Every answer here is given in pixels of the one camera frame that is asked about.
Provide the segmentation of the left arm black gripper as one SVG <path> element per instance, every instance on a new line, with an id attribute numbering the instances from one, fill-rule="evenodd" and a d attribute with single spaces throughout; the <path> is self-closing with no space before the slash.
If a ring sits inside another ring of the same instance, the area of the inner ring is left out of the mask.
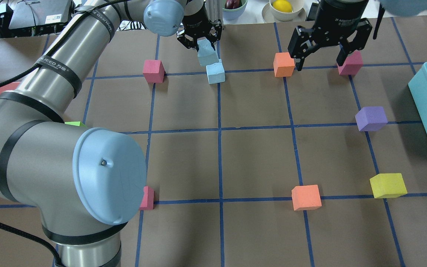
<path id="1" fill-rule="evenodd" d="M 176 38 L 187 49 L 199 50 L 199 40 L 208 40 L 214 44 L 221 39 L 224 26 L 220 19 L 210 20 L 205 0 L 189 0 L 185 5 L 182 19 L 182 29 L 179 29 Z"/>

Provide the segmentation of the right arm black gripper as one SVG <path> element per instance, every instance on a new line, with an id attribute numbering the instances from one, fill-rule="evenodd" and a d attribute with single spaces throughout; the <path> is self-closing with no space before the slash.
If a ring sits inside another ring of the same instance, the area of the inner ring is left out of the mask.
<path id="1" fill-rule="evenodd" d="M 337 66 L 348 56 L 363 50 L 373 26 L 363 17 L 367 0 L 321 0 L 311 28 L 296 26 L 288 45 L 297 71 L 303 69 L 305 58 L 323 47 L 339 45 Z"/>

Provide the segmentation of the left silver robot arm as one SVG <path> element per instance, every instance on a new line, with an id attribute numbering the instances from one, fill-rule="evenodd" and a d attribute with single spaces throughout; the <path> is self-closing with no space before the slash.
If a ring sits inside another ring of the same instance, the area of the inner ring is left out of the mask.
<path id="1" fill-rule="evenodd" d="M 42 238 L 0 222 L 0 229 L 44 245 L 58 267 L 119 267 L 120 231 L 138 212 L 147 180 L 132 138 L 62 118 L 123 20 L 160 36 L 181 25 L 220 39 L 222 0 L 88 0 L 14 90 L 0 94 L 0 197 L 35 206 Z"/>

